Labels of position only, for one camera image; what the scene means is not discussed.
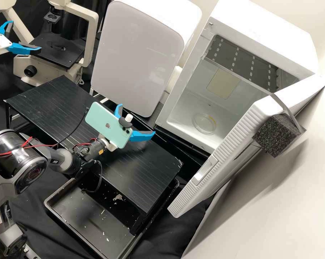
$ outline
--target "white paint speckle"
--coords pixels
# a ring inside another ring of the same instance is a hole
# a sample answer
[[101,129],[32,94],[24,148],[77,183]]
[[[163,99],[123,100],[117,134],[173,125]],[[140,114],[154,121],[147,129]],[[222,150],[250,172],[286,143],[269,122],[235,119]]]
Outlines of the white paint speckle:
[[116,197],[114,197],[112,200],[113,200],[113,201],[116,201],[116,200],[123,200],[123,196],[120,195],[120,194],[118,194],[118,195],[117,195]]

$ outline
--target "open door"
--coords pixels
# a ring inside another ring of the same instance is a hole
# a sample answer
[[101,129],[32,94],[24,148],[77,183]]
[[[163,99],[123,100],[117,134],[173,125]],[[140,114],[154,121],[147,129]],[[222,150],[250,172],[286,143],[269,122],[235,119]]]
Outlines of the open door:
[[[313,75],[275,95],[293,114],[297,114],[324,86],[324,80]],[[180,217],[225,185],[261,150],[251,145],[257,130],[271,116],[282,112],[283,108],[271,96],[254,102],[170,204],[169,212],[176,218]]]

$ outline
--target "foam padding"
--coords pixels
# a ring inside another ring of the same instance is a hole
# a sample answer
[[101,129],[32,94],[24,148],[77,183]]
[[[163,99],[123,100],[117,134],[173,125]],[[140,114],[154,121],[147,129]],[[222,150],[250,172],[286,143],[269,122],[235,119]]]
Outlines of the foam padding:
[[273,157],[281,154],[299,135],[287,114],[276,114],[257,131],[253,139]]

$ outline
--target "smartphone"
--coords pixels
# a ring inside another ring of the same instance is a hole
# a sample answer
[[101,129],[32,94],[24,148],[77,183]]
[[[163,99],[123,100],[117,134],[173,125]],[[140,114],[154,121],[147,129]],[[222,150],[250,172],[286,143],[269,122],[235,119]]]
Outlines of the smartphone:
[[92,103],[85,121],[120,149],[125,147],[133,133],[132,128],[123,130],[118,118],[97,102]]

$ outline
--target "blue clamp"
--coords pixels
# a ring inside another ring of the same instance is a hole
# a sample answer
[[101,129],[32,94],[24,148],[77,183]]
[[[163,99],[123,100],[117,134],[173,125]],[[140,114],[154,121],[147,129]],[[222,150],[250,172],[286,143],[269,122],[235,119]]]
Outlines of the blue clamp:
[[[3,23],[0,27],[0,34],[3,34],[5,37],[9,37],[9,34],[12,30],[14,22],[13,21],[7,21]],[[33,45],[21,45],[19,43],[12,43],[11,46],[7,48],[9,52],[12,52],[13,54],[17,55],[30,55],[30,54],[38,54],[41,52],[41,47],[36,47]]]
[[5,35],[5,28],[7,27],[8,24],[10,23],[14,23],[13,21],[7,21],[5,23],[3,23],[0,27],[0,34]]
[[9,52],[12,52],[13,54],[17,54],[17,55],[30,55],[32,51],[37,53],[41,51],[41,47],[36,47],[36,48],[24,47],[21,44],[14,43],[14,42],[7,49]]
[[[119,119],[122,117],[123,104],[117,105],[114,115]],[[155,131],[133,131],[129,141],[131,142],[140,142],[151,140],[154,136]]]

